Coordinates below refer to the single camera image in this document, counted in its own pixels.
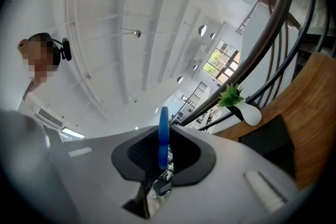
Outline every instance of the window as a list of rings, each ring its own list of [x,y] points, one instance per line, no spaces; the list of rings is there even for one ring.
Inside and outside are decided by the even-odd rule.
[[[237,70],[239,59],[240,52],[220,40],[203,70],[223,84]]]

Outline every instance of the window frame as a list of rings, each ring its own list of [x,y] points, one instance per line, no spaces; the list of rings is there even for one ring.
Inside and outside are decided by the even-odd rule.
[[[223,75],[229,77],[227,74],[225,74],[225,71],[226,71],[227,69],[229,69],[229,70],[232,71],[233,73],[235,72],[235,70],[234,70],[233,68],[230,67],[230,65],[231,65],[233,62],[234,62],[235,64],[237,64],[237,65],[239,64],[239,62],[236,62],[236,61],[234,60],[235,57],[237,56],[237,54],[239,53],[239,51],[236,50],[234,47],[232,47],[235,51],[234,51],[234,53],[232,54],[232,56],[229,56],[228,54],[226,54],[225,52],[223,52],[221,49],[218,49],[218,48],[217,48],[217,47],[218,47],[218,44],[219,44],[220,42],[223,42],[223,43],[229,45],[230,47],[232,47],[229,43],[226,43],[225,41],[223,41],[222,39],[220,39],[219,42],[217,43],[216,47],[213,49],[213,51],[211,52],[210,56],[208,57],[208,59],[206,60],[206,62],[204,63],[204,65],[203,65],[203,67],[202,67],[202,70],[204,70],[205,65],[206,65],[206,64],[209,64],[210,66],[212,66],[213,68],[215,68],[215,69],[218,71],[218,74],[217,74],[216,76],[214,76],[213,74],[207,72],[206,70],[204,70],[204,71],[205,71],[206,73],[208,73],[209,75],[211,75],[213,78],[215,78],[217,81],[219,81],[218,78],[221,76],[221,74],[223,74]],[[223,54],[225,54],[226,56],[229,57],[228,61],[223,65],[223,67],[222,67],[220,70],[219,70],[218,68],[214,67],[214,66],[209,62],[209,60],[210,60],[212,54],[214,53],[214,51],[215,51],[216,49],[219,50],[221,53],[223,53]]]

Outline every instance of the ceiling beam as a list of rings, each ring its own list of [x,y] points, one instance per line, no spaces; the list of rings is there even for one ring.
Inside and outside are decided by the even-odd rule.
[[[181,23],[183,21],[185,12],[186,12],[188,4],[189,4],[189,1],[190,0],[182,0],[182,3],[180,5],[180,9],[179,9],[179,13],[176,17],[176,23],[175,23],[175,25],[173,27],[173,30],[172,30],[173,33],[178,33],[179,32]],[[178,35],[171,35],[170,36],[168,46],[165,50],[164,59],[163,59],[163,62],[162,62],[162,67],[161,67],[161,70],[160,70],[158,83],[162,82],[164,74],[166,73],[169,58],[170,58],[170,55],[172,53],[173,47],[175,45],[175,41],[176,41],[177,36]]]
[[[126,0],[118,0],[118,9],[117,13],[123,14],[124,13],[124,6],[125,6]],[[116,65],[116,69],[118,70],[118,77],[119,77],[119,86],[122,91],[123,100],[125,103],[128,103],[130,101],[129,95],[128,95],[128,88],[125,78],[125,59],[124,59],[124,53],[123,53],[123,42],[122,42],[122,28],[123,28],[123,16],[119,16],[116,18],[117,27],[116,31],[114,33],[118,34],[115,37],[111,38],[111,42],[114,44],[117,44],[114,47],[114,50],[116,51],[116,54],[118,55],[119,64]]]
[[[92,103],[95,105],[97,110],[104,116],[105,119],[109,119],[109,114],[103,109],[99,99],[93,92],[92,88],[90,87],[88,81],[85,78],[90,78],[89,71],[85,64],[85,58],[80,48],[80,37],[78,36],[78,29],[76,25],[77,21],[77,0],[66,0],[64,1],[64,11],[65,11],[65,21],[73,21],[71,24],[67,24],[67,36],[69,37],[72,45],[72,54],[73,54],[73,61],[75,62],[74,67],[76,72],[80,75],[81,78],[78,78],[79,81],[83,79],[84,86],[83,91],[89,98],[92,100]]]
[[[153,10],[152,10],[152,16],[155,17],[155,19],[150,20],[148,31],[149,32],[156,32],[157,26],[159,24],[160,20],[160,13],[162,9],[162,4],[164,0],[155,0]],[[143,65],[143,74],[144,78],[142,79],[142,90],[147,90],[147,82],[148,82],[148,76],[149,76],[149,68],[151,64],[151,58],[152,58],[152,52],[153,52],[153,45],[155,40],[155,34],[148,34],[147,42],[146,42],[146,49],[147,52],[146,56],[144,57],[144,65]]]
[[[176,64],[170,74],[170,77],[172,78],[174,75],[175,75],[175,72],[178,68],[178,66],[180,65],[181,63],[181,60],[183,59],[183,56],[184,56],[184,53],[189,45],[189,42],[192,40],[192,34],[194,31],[198,31],[198,25],[200,24],[200,20],[201,20],[201,10],[198,9],[197,12],[196,12],[196,16],[195,16],[195,19],[192,23],[192,26],[190,26],[189,30],[188,30],[188,33],[187,33],[187,36],[185,37],[184,39],[184,42],[183,42],[183,46],[181,47],[181,50],[180,50],[180,53],[178,54],[178,57],[177,57],[177,60],[176,60]]]
[[[209,21],[209,17],[207,16],[204,19],[204,22],[200,24],[207,25],[208,21]],[[192,40],[190,40],[190,44],[185,49],[184,55],[181,58],[180,68],[179,66],[177,67],[177,69],[179,68],[179,72],[184,72],[188,68],[188,66],[191,64],[191,62],[195,58],[198,50],[200,49],[200,45],[201,45],[200,39],[193,38]]]

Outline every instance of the handrail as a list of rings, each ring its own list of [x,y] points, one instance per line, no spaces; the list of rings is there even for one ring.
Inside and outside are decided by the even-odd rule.
[[[282,43],[282,29],[281,29],[280,32],[279,32],[278,58],[277,58],[276,66],[275,66],[275,71],[278,70],[279,65],[280,65],[280,58],[281,58],[281,43]],[[270,98],[270,96],[271,96],[271,94],[272,94],[273,87],[274,87],[274,84],[272,84],[271,88],[269,88],[269,90],[268,90],[268,94],[267,94],[267,96],[266,96],[266,100],[265,100],[264,105],[263,105],[262,107],[264,107],[264,106],[267,105],[267,102],[268,102],[268,100],[269,100],[269,98]]]
[[[268,13],[269,13],[269,16],[272,15],[272,6],[270,3],[268,3]],[[271,77],[271,73],[272,73],[272,66],[273,66],[273,59],[274,59],[274,48],[275,48],[275,42],[273,42],[272,44],[272,47],[271,47],[271,57],[269,58],[269,65],[268,65],[268,71],[267,71],[267,76],[266,76],[266,80],[269,80],[269,78]],[[261,100],[263,99],[264,97],[264,93],[260,96],[257,104],[260,105],[261,103]]]
[[[285,21],[285,39],[286,39],[285,40],[285,56],[283,57],[284,59],[287,57],[287,53],[288,53],[288,23],[287,23],[287,21]],[[284,73],[282,73],[280,78],[279,78],[278,85],[277,85],[277,88],[275,89],[272,101],[275,99],[275,97],[277,97],[279,88],[280,88],[281,83],[282,83],[283,75],[284,75]]]
[[[236,72],[227,80],[227,83],[236,84],[243,82],[247,76],[256,68],[260,63],[262,58],[265,56],[272,43],[278,36],[282,25],[287,19],[289,12],[289,7],[292,0],[278,0],[274,11],[264,29],[261,33],[259,39],[254,45],[252,52],[247,57],[247,59],[238,67]],[[196,118],[201,116],[205,111],[214,107],[218,102],[218,97],[221,92],[226,88],[226,85],[222,85],[217,89],[217,91],[212,94],[203,104],[201,104],[189,117],[180,123],[181,126],[185,126],[190,122],[194,121]]]
[[[285,69],[292,62],[294,56],[297,54],[297,52],[298,52],[298,50],[301,46],[301,43],[303,42],[304,36],[308,32],[308,28],[310,26],[310,23],[311,23],[311,20],[312,20],[312,17],[313,17],[313,13],[314,13],[315,2],[316,2],[316,0],[310,0],[308,16],[306,17],[306,20],[303,24],[303,27],[302,27],[301,31],[299,32],[298,39],[296,40],[296,42],[295,42],[293,48],[291,49],[289,55],[285,58],[285,60],[283,61],[283,63],[279,67],[279,69],[273,74],[273,76],[256,93],[254,93],[250,98],[246,99],[246,103],[250,104],[253,101],[255,101],[263,92],[265,92],[272,84],[274,84],[276,82],[276,80],[284,73]],[[200,128],[199,130],[203,131],[205,129],[208,129],[211,126],[214,126],[214,125],[228,119],[231,116],[233,116],[233,113],[228,113],[228,114],[222,116],[221,118],[217,119],[216,121],[211,122],[208,125]]]
[[[331,50],[331,57],[336,58],[336,40]]]

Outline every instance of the staircase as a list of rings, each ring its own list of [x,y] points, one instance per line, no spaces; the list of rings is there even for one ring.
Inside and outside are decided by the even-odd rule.
[[[321,35],[306,34],[303,43],[298,51],[298,57],[293,74],[293,79],[299,74],[301,69],[306,65],[311,54],[316,51],[320,37]],[[335,54],[334,51],[335,47],[336,47],[336,37],[326,36],[323,42],[323,48],[321,50],[321,53],[332,57]]]

